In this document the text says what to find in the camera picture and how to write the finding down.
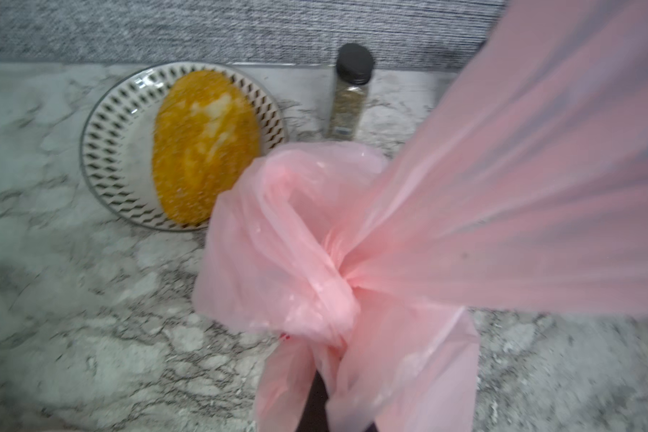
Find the pink plastic bag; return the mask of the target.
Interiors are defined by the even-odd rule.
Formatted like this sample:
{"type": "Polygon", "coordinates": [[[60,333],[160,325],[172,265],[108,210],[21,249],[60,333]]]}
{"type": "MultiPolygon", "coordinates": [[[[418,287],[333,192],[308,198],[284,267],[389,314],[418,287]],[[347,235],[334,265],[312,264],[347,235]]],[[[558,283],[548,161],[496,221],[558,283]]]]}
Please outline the pink plastic bag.
{"type": "Polygon", "coordinates": [[[283,145],[213,209],[196,311],[280,342],[260,431],[468,431],[473,308],[648,316],[648,1],[512,1],[393,159],[283,145]]]}

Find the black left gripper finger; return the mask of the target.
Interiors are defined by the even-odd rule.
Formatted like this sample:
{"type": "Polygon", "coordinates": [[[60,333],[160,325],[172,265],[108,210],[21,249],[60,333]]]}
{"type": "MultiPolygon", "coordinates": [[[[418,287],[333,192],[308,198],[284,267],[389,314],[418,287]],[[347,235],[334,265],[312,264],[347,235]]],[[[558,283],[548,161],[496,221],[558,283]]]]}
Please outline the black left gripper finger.
{"type": "Polygon", "coordinates": [[[326,403],[329,399],[324,380],[319,372],[314,376],[311,390],[296,432],[329,432],[326,403]]]}

